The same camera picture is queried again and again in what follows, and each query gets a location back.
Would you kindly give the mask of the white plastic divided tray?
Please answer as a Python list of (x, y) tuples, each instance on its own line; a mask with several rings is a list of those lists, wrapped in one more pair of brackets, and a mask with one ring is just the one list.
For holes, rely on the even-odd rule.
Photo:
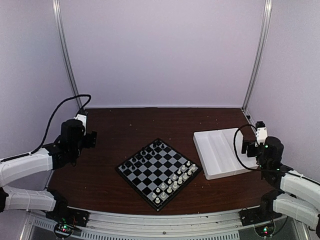
[(207, 180), (230, 177), (258, 167), (255, 157), (241, 153), (243, 134), (236, 128), (193, 133), (193, 141)]

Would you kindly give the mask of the black white chessboard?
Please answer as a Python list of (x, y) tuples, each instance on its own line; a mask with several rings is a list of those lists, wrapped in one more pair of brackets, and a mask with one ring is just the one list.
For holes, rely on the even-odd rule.
[[(153, 148), (153, 142), (156, 141), (156, 148)], [(145, 149), (146, 155), (142, 155), (142, 149)], [(141, 155), (141, 159), (138, 160), (136, 155)], [(148, 185), (151, 184), (153, 187), (153, 180), (158, 179), (162, 173), (166, 173), (166, 169), (169, 169), (172, 165), (176, 167), (175, 170), (180, 165), (179, 163), (184, 163), (185, 161), (191, 161), (193, 164), (196, 164), (182, 153), (178, 152), (168, 143), (164, 142), (162, 139), (157, 138), (154, 141), (148, 143), (146, 146), (142, 147), (139, 151), (134, 153), (128, 159), (120, 163), (115, 167), (115, 171), (135, 190), (153, 209), (157, 212), (161, 211), (173, 198), (175, 198), (178, 193), (183, 190), (202, 170), (202, 167), (196, 164), (200, 170), (196, 176), (191, 178), (191, 181), (178, 190), (177, 193), (174, 193), (168, 201), (165, 201), (163, 205), (157, 207), (152, 203), (148, 198), (148, 194), (151, 193), (151, 190), (148, 188)], [(135, 165), (136, 169), (131, 170), (132, 165)]]

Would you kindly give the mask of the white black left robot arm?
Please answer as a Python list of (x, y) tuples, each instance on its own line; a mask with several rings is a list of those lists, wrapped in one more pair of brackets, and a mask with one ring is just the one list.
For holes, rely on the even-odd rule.
[(52, 212), (61, 222), (72, 218), (67, 201), (57, 191), (28, 190), (9, 184), (40, 172), (76, 165), (83, 149), (94, 148), (97, 132), (87, 133), (87, 117), (78, 114), (61, 124), (60, 135), (53, 143), (38, 150), (3, 158), (0, 161), (0, 210), (40, 210)]

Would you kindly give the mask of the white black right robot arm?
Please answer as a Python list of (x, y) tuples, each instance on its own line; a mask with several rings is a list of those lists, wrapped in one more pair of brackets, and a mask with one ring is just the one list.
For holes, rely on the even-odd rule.
[(253, 225), (286, 215), (320, 232), (320, 184), (281, 163), (284, 145), (273, 136), (246, 143), (242, 153), (255, 156), (261, 178), (273, 187), (260, 206), (239, 212), (242, 225)]

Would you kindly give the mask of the white chess piece row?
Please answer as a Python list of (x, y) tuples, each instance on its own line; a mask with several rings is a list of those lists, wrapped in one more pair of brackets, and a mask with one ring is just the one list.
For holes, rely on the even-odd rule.
[(147, 186), (151, 190), (147, 197), (158, 208), (199, 173), (199, 166), (189, 160), (177, 164), (178, 168), (174, 170), (176, 166), (172, 165), (165, 170), (167, 173), (162, 173), (158, 177), (159, 180), (153, 180), (152, 183), (155, 186), (151, 183)]

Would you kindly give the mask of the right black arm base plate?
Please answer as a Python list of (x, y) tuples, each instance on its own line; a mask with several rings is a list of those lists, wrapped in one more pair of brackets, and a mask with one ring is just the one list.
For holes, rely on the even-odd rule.
[(273, 200), (267, 198), (261, 199), (260, 206), (243, 208), (238, 214), (243, 227), (272, 221), (283, 216), (273, 211)]

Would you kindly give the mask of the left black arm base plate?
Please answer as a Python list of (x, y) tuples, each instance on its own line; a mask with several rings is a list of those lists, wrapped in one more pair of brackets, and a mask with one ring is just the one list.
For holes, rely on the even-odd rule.
[(86, 227), (90, 213), (85, 210), (68, 207), (64, 200), (57, 201), (52, 211), (47, 211), (45, 216), (60, 224), (73, 227)]

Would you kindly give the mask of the front aluminium rail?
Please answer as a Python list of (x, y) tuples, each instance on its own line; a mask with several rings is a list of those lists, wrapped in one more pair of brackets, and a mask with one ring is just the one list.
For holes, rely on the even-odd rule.
[[(243, 226), (239, 211), (182, 215), (137, 215), (87, 210), (85, 227), (78, 226), (66, 240), (311, 240), (308, 227), (287, 219), (282, 230), (271, 237), (256, 233), (260, 225)], [(40, 211), (30, 212), (18, 240), (59, 240), (56, 222)]]

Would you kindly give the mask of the right aluminium frame post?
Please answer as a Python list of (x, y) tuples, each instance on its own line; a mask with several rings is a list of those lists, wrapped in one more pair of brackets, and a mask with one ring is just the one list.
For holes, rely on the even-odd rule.
[(262, 58), (263, 58), (263, 53), (264, 53), (264, 49), (266, 46), (268, 33), (269, 33), (269, 29), (270, 29), (270, 22), (271, 22), (271, 17), (272, 17), (272, 7), (273, 7), (272, 0), (265, 0), (264, 1), (263, 16), (262, 16), (262, 21), (261, 21), (261, 28), (260, 28), (260, 34), (259, 34), (256, 54), (255, 54), (255, 58), (254, 58), (254, 62), (253, 62), (252, 71), (250, 74), (249, 84), (248, 84), (245, 98), (244, 98), (242, 108), (241, 108), (242, 111), (245, 113), (248, 112), (250, 99), (252, 97), (255, 83), (256, 83), (256, 80), (257, 80), (257, 77), (259, 74), (259, 70), (260, 70), (260, 66), (261, 66), (261, 62), (262, 62)]

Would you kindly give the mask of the aluminium frame post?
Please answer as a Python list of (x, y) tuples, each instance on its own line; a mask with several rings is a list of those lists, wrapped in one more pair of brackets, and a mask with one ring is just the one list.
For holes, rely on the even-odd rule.
[(62, 58), (64, 62), (64, 66), (66, 69), (68, 81), (71, 87), (72, 94), (74, 96), (79, 95), (79, 90), (75, 81), (74, 72), (72, 69), (71, 59), (68, 51), (64, 25), (63, 25), (63, 18), (61, 13), (61, 3), (60, 0), (52, 0), (52, 7), (53, 7), (53, 14), (56, 22), (56, 27), (58, 31), (59, 41), (62, 50)]
[(269, 33), (269, 29), (270, 29), (270, 22), (271, 22), (271, 17), (272, 17), (272, 7), (273, 7), (272, 0), (265, 0), (264, 1), (263, 16), (262, 16), (262, 21), (261, 21), (261, 28), (260, 28), (260, 34), (259, 34), (256, 54), (255, 54), (255, 58), (254, 58), (254, 62), (253, 62), (252, 71), (250, 74), (249, 84), (248, 84), (245, 98), (244, 98), (242, 108), (241, 108), (242, 111), (245, 113), (248, 112), (250, 99), (252, 97), (255, 83), (256, 83), (256, 80), (257, 80), (257, 77), (259, 74), (259, 70), (260, 70), (260, 66), (261, 66), (261, 62), (262, 62), (262, 58), (263, 58), (263, 53), (264, 53), (264, 49), (266, 46), (268, 33)]

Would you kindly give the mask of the left aluminium frame post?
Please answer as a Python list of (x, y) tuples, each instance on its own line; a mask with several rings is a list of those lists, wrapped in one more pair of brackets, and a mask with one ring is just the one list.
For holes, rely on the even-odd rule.
[(52, 7), (53, 7), (53, 14), (56, 22), (56, 27), (58, 31), (59, 41), (62, 50), (62, 58), (64, 62), (64, 66), (66, 69), (68, 81), (71, 87), (72, 94), (74, 96), (79, 95), (79, 90), (75, 81), (74, 72), (72, 69), (71, 59), (68, 51), (64, 25), (63, 25), (63, 18), (61, 13), (61, 3), (60, 0), (52, 0)]

